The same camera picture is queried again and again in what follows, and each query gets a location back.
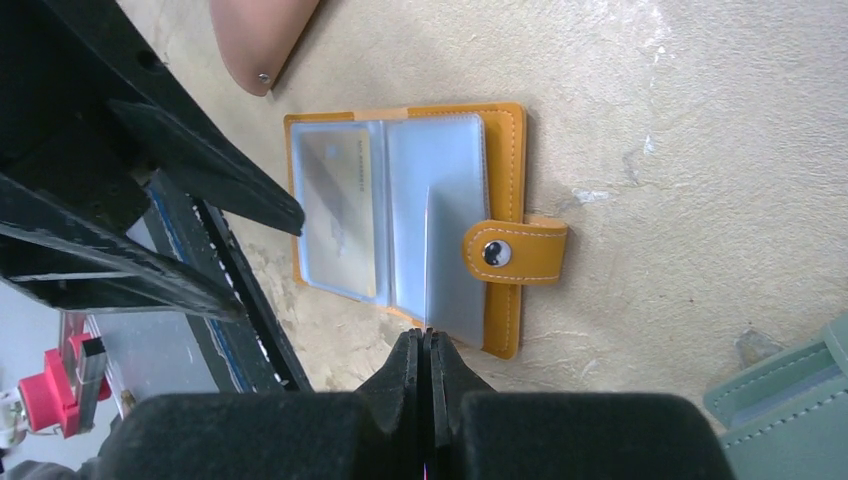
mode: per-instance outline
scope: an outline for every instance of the card holder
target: card holder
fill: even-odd
[[[704,395],[738,478],[848,478],[848,315]]]
[[[522,286],[559,279],[567,234],[557,219],[525,219],[525,126],[514,103],[286,116],[290,187],[307,216],[295,280],[512,357]],[[331,137],[346,167],[328,170]],[[344,201],[316,194],[333,188]],[[339,220],[340,208],[352,213]]]

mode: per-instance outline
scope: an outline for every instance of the pink object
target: pink object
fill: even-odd
[[[82,342],[91,338],[88,333],[70,338],[74,355],[79,358]],[[71,390],[71,382],[65,374],[65,366],[58,349],[44,352],[44,373],[24,378],[18,383],[21,397],[26,405],[30,428],[39,431],[59,424],[65,438],[74,436],[79,430],[79,405]],[[98,400],[112,395],[109,384],[103,380]]]
[[[318,0],[210,0],[218,49],[233,80],[265,96],[317,5]]]

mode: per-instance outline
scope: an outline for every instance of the metal frame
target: metal frame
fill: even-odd
[[[16,72],[0,76],[3,280],[68,311],[185,312],[198,343],[217,342],[205,360],[241,372],[236,390],[311,390],[218,210],[297,235],[298,203],[221,134],[114,0],[0,2],[0,44],[0,70]],[[178,221],[153,222],[160,253],[125,237],[163,208]],[[184,252],[165,248],[172,237]]]

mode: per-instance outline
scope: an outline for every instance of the leather strap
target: leather strap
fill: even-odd
[[[465,234],[465,265],[474,277],[491,283],[547,285],[559,280],[568,226],[560,220],[527,215],[526,223],[486,220]],[[491,243],[509,250],[500,265],[484,256]]]

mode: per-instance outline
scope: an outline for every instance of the white stitching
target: white stitching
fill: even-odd
[[[737,438],[736,440],[734,440],[732,442],[725,443],[724,449],[729,450],[729,449],[731,449],[731,448],[733,448],[733,447],[735,447],[739,444],[747,442],[748,440],[753,440],[757,437],[761,437],[761,436],[765,435],[766,433],[770,432],[771,430],[774,430],[775,428],[777,428],[781,425],[786,425],[787,423],[789,423],[793,420],[797,420],[797,419],[803,417],[804,415],[807,415],[808,413],[812,413],[813,411],[824,407],[828,403],[833,402],[839,396],[844,395],[846,393],[848,393],[848,390],[842,390],[841,392],[836,392],[836,393],[830,395],[828,398],[826,398],[822,401],[816,402],[816,404],[813,405],[812,407],[805,408],[798,413],[793,413],[792,415],[790,415],[786,418],[781,418],[780,420],[778,420],[774,423],[768,424],[765,428],[761,428],[761,429],[757,430],[756,433],[745,435],[744,437]]]
[[[506,229],[506,228],[489,227],[489,228],[484,228],[483,230],[480,230],[479,232],[477,232],[477,235],[474,235],[474,238],[471,239],[471,242],[476,240],[477,237],[479,237],[480,234],[483,233],[483,232],[514,233],[516,235],[526,235],[528,237],[545,237],[545,238],[554,238],[554,237],[564,237],[565,236],[565,232],[562,232],[562,233],[533,233],[533,232],[522,232],[521,230],[509,230],[509,229]]]
[[[764,378],[768,377],[768,376],[769,376],[769,375],[771,375],[772,373],[778,372],[778,371],[783,370],[784,368],[787,368],[787,367],[791,367],[792,365],[795,365],[795,364],[796,364],[796,363],[798,363],[798,362],[802,362],[802,361],[807,360],[807,359],[809,359],[809,358],[811,358],[811,357],[813,357],[813,356],[815,356],[815,355],[818,355],[819,353],[824,352],[825,350],[827,350],[827,347],[822,347],[822,348],[820,348],[819,350],[816,350],[815,352],[810,353],[809,355],[804,355],[803,357],[798,358],[798,359],[795,359],[795,360],[793,360],[793,361],[791,361],[791,362],[787,363],[786,365],[781,365],[781,366],[779,366],[779,367],[775,368],[774,370],[768,371],[768,372],[766,372],[766,373],[764,373],[764,374],[760,375],[760,376],[759,376],[759,377],[757,377],[757,378],[754,378],[754,379],[748,380],[747,382],[743,383],[742,385],[738,385],[738,386],[736,386],[735,388],[732,388],[732,389],[730,389],[730,390],[728,390],[728,391],[724,392],[724,393],[723,393],[723,394],[721,394],[720,396],[716,397],[716,399],[715,399],[715,400],[713,400],[713,406],[714,406],[714,407],[715,407],[715,409],[716,409],[716,413],[718,413],[719,415],[722,415],[722,416],[725,416],[725,417],[726,417],[726,414],[725,414],[724,412],[722,412],[722,411],[721,411],[721,408],[718,406],[718,402],[720,402],[720,401],[721,401],[724,397],[726,397],[726,396],[730,395],[731,393],[733,393],[733,392],[735,392],[735,391],[737,391],[737,390],[740,390],[740,389],[742,389],[742,388],[745,388],[745,387],[747,387],[747,386],[751,385],[751,384],[752,384],[752,383],[754,383],[754,382],[760,381],[760,380],[762,380],[762,379],[764,379]]]

